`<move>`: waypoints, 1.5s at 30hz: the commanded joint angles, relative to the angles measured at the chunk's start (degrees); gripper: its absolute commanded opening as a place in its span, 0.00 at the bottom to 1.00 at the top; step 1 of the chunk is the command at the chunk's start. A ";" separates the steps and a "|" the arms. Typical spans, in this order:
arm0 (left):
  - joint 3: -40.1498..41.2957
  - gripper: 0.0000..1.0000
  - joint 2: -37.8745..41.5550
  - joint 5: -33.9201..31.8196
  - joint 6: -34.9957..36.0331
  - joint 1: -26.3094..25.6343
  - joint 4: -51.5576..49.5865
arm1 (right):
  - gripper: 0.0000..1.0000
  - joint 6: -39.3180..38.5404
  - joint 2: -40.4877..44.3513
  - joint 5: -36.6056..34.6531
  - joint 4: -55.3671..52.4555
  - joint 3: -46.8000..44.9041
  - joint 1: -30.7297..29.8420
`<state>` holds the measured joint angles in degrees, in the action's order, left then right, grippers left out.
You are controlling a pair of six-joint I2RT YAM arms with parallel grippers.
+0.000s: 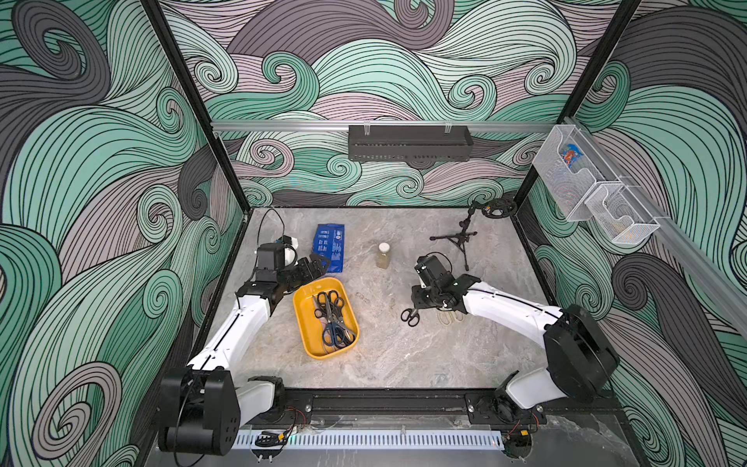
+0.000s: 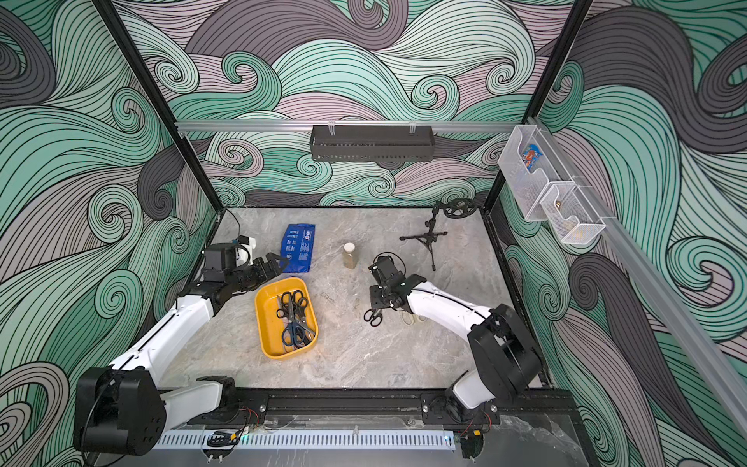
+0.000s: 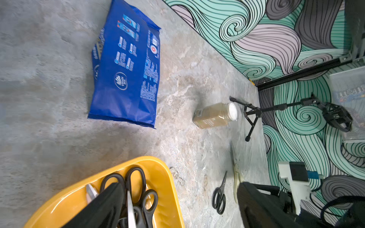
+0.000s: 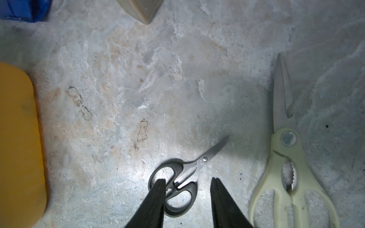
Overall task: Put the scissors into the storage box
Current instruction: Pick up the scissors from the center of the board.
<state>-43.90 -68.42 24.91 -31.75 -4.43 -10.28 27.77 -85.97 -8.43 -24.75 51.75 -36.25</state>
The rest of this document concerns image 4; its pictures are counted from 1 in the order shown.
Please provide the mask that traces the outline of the yellow storage box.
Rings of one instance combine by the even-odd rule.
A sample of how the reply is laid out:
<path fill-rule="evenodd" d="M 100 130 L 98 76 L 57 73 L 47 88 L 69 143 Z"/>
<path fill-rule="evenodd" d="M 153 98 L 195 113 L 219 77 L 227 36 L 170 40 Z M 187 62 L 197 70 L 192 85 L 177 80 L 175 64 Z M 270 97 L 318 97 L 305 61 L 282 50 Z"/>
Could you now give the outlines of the yellow storage box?
<path fill-rule="evenodd" d="M 47 187 L 33 84 L 1 63 L 1 227 L 31 228 L 47 205 Z"/>

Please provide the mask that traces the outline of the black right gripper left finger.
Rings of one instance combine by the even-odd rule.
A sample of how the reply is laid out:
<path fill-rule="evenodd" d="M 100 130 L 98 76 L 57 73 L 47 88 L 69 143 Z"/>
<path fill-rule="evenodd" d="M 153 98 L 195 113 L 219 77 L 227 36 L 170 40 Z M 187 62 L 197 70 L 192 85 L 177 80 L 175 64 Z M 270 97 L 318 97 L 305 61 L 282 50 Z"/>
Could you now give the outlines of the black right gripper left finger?
<path fill-rule="evenodd" d="M 162 228 L 166 181 L 158 179 L 125 228 Z"/>

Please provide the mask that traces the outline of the beige handled scissors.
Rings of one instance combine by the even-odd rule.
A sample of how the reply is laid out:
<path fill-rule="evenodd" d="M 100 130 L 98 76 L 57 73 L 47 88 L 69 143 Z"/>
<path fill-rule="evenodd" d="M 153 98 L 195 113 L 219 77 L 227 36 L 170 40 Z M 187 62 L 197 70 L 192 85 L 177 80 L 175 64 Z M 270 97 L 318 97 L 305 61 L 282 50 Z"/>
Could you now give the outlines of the beige handled scissors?
<path fill-rule="evenodd" d="M 316 191 L 324 201 L 330 226 L 340 227 L 336 208 L 310 170 L 296 120 L 293 114 L 290 76 L 282 53 L 277 55 L 273 90 L 273 135 L 267 168 L 255 188 L 249 205 L 249 222 L 254 224 L 254 212 L 260 196 L 273 189 L 273 220 L 276 228 L 288 227 L 288 207 L 293 208 L 294 226 L 310 227 L 305 195 Z"/>

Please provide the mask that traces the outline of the small black scissors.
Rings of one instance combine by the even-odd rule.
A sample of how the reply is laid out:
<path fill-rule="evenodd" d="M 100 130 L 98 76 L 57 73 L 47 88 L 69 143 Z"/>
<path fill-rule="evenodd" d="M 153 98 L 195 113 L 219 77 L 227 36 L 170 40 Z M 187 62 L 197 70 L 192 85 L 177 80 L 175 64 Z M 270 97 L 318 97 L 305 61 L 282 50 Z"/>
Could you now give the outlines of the small black scissors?
<path fill-rule="evenodd" d="M 214 156 L 220 152 L 229 142 L 230 136 L 227 135 L 217 144 L 207 150 L 203 155 L 194 161 L 183 161 L 181 159 L 170 159 L 158 166 L 151 174 L 148 181 L 148 189 L 152 189 L 155 175 L 164 168 L 173 170 L 173 176 L 167 181 L 166 201 L 176 197 L 182 192 L 188 192 L 191 196 L 189 204 L 184 207 L 176 208 L 169 205 L 165 206 L 164 213 L 166 216 L 176 218 L 187 213 L 193 206 L 198 194 L 198 176 L 201 169 L 206 166 Z"/>

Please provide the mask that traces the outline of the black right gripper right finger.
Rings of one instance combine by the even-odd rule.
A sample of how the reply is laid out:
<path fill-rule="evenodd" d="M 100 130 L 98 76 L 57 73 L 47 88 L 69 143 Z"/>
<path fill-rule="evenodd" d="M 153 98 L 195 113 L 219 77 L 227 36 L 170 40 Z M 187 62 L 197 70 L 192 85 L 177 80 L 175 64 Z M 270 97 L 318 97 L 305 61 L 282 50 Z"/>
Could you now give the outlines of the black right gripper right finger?
<path fill-rule="evenodd" d="M 253 228 L 219 178 L 212 178 L 210 193 L 215 228 Z"/>

